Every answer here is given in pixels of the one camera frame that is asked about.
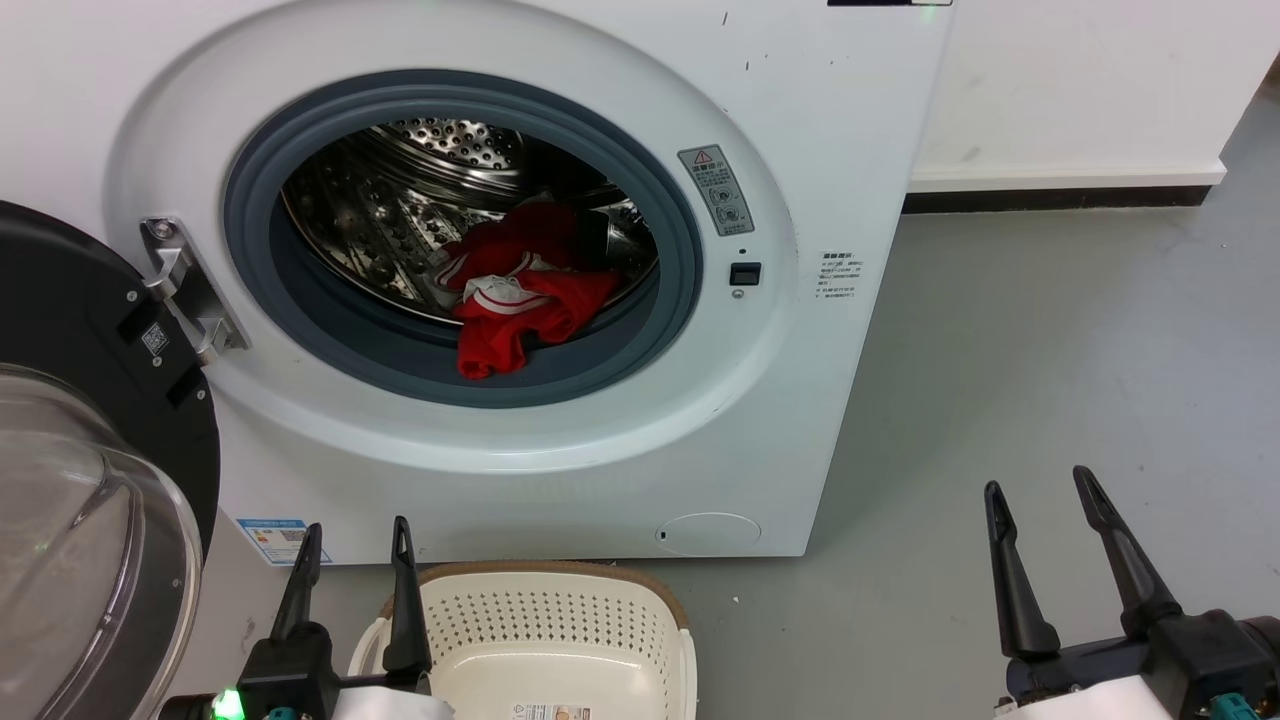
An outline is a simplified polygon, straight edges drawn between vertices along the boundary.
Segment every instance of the green light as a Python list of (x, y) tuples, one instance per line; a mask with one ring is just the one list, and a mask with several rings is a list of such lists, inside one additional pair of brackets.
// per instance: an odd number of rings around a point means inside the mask
[(244, 720), (244, 706), (239, 702), (239, 692), (234, 688), (223, 691), (214, 698), (214, 717), (216, 720)]

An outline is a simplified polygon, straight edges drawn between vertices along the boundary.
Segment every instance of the red and white garment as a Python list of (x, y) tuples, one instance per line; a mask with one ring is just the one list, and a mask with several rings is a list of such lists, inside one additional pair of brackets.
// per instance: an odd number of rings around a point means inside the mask
[(449, 250), (431, 275), (461, 302), (458, 372), (471, 379), (525, 366), (521, 336), (564, 342), (591, 322), (613, 292), (617, 273), (572, 270), (573, 211), (550, 202), (521, 205), (499, 223), (483, 223)]

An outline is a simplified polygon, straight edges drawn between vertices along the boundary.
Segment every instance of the qr code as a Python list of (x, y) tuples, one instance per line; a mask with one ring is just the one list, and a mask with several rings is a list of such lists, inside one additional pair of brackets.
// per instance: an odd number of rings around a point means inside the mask
[(142, 333), (142, 345), (146, 345), (147, 350), (151, 351), (151, 356), (155, 357), (169, 345), (169, 336), (164, 334), (160, 323), (151, 323), (147, 332)]

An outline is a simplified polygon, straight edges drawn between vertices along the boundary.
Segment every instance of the gray warning sticker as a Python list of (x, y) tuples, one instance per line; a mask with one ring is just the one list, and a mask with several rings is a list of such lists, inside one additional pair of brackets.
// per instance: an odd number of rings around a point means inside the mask
[(680, 161), (685, 164), (689, 176), (694, 178), (698, 190), (707, 204), (707, 211), (716, 220), (716, 232), (721, 236), (742, 234), (755, 229), (751, 210), (728, 167), (724, 151), (719, 145), (707, 145), (680, 151)]

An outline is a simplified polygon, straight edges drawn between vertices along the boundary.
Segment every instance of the laundry basket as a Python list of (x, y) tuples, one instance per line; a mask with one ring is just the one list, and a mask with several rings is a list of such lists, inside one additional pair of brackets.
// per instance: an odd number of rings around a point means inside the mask
[[(684, 609), (649, 575), (586, 562), (440, 565), (419, 577), (431, 694), (458, 720), (694, 720)], [(392, 602), (349, 675), (380, 671)]]

